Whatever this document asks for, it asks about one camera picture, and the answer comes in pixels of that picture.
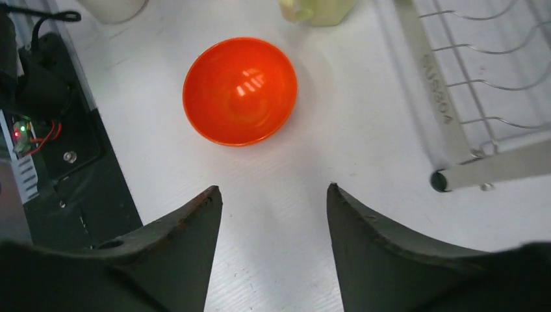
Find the orange plastic bowl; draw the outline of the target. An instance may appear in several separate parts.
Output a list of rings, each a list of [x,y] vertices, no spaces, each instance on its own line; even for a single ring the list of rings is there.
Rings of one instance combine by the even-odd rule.
[[[249,146],[275,134],[298,98],[298,77],[274,44],[230,38],[206,49],[189,67],[182,87],[188,122],[223,146]]]

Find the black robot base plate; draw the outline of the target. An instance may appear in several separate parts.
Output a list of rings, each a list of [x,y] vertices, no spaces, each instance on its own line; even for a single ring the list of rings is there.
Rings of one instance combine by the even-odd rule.
[[[94,249],[142,226],[67,42],[75,11],[1,4],[1,238]]]

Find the stainless steel dish rack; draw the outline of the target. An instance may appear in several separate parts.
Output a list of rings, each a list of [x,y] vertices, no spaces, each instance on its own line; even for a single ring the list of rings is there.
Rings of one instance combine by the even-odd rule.
[[[438,192],[550,186],[550,2],[395,1],[435,117]]]

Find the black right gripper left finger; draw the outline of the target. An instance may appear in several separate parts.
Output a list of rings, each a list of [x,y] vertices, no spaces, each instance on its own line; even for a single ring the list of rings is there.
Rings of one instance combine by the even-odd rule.
[[[203,311],[222,217],[211,186],[94,249],[1,241],[2,311]]]

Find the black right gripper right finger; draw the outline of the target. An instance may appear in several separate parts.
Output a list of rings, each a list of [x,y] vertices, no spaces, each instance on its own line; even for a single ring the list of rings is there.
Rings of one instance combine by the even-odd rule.
[[[449,244],[332,183],[327,221],[345,311],[549,311],[550,243],[498,252]]]

